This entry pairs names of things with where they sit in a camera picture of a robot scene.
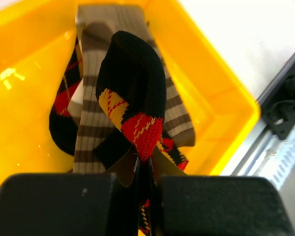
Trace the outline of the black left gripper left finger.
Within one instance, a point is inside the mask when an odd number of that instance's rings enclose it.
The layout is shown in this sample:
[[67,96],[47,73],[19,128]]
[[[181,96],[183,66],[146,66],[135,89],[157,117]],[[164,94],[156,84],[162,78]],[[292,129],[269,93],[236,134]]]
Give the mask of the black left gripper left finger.
[[106,236],[114,174],[17,174],[0,186],[0,236]]

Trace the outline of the beige brown striped sock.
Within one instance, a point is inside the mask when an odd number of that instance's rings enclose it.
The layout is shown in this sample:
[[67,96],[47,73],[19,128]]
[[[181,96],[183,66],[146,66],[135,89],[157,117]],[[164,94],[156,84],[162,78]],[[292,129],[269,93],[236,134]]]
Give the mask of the beige brown striped sock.
[[150,40],[143,10],[136,5],[79,5],[76,14],[77,36],[83,56],[83,107],[75,144],[75,173],[102,173],[105,167],[92,155],[113,131],[114,125],[101,110],[95,87],[101,63],[114,33],[130,32]]

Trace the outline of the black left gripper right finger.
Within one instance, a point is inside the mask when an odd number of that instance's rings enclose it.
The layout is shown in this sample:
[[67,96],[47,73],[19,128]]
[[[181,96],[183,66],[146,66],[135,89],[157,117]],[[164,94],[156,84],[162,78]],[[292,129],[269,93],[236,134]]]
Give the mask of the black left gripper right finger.
[[164,176],[166,236],[293,236],[276,188],[261,177]]

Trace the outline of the red yellow argyle sock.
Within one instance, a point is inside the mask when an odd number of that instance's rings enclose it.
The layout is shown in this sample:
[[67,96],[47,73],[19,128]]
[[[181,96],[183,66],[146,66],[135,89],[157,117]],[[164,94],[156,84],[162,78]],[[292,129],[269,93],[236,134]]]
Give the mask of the red yellow argyle sock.
[[68,105],[82,78],[83,58],[76,39],[49,115],[49,131],[53,141],[62,151],[72,156],[75,152],[78,126],[68,111]]

